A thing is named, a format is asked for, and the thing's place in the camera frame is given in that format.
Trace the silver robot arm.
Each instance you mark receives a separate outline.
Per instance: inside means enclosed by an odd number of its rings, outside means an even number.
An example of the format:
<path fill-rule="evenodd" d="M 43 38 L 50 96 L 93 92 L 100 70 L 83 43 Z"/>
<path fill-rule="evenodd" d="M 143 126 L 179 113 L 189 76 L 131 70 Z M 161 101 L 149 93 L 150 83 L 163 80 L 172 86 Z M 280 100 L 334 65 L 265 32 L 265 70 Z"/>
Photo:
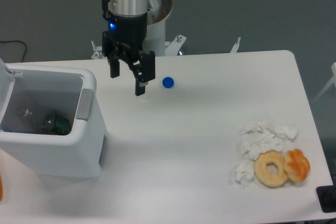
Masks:
<path fill-rule="evenodd" d="M 108 28 L 102 33 L 102 55 L 110 65 L 110 76 L 118 77 L 120 62 L 125 62 L 135 77 L 135 95 L 155 79 L 155 53 L 145 51 L 148 0 L 101 0 L 102 17 Z"/>

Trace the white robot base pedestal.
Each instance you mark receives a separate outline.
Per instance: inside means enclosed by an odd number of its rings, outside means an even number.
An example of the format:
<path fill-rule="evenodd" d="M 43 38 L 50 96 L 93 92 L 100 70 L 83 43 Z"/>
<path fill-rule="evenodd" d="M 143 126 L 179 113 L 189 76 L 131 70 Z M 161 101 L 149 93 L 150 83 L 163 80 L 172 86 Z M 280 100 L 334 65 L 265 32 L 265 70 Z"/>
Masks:
<path fill-rule="evenodd" d="M 145 51 L 153 51 L 156 56 L 165 55 L 166 20 L 172 11 L 172 0 L 149 0 Z"/>

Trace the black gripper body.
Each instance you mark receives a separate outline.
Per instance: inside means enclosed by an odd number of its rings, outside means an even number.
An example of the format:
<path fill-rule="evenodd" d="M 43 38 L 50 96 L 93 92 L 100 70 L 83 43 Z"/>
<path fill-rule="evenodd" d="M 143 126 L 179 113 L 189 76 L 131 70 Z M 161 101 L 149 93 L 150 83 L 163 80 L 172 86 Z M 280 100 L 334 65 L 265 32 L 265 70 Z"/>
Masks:
<path fill-rule="evenodd" d="M 110 63 L 123 60 L 132 65 L 143 52 L 148 14 L 114 14 L 108 8 L 111 3 L 112 0 L 102 0 L 103 18 L 108 22 L 108 30 L 103 33 L 103 55 Z"/>

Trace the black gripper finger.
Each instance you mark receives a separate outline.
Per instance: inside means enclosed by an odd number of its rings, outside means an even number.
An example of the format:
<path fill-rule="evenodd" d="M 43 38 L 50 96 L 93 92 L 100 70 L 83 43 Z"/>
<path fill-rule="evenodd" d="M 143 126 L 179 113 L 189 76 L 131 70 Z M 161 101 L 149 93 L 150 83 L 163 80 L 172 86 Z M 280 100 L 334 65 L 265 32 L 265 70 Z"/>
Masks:
<path fill-rule="evenodd" d="M 155 53 L 154 51 L 139 50 L 129 64 L 135 77 L 135 95 L 145 94 L 145 86 L 155 79 Z"/>
<path fill-rule="evenodd" d="M 119 58 L 120 50 L 119 48 L 114 48 L 108 53 L 108 62 L 110 66 L 110 77 L 116 78 L 120 75 L 120 58 Z"/>

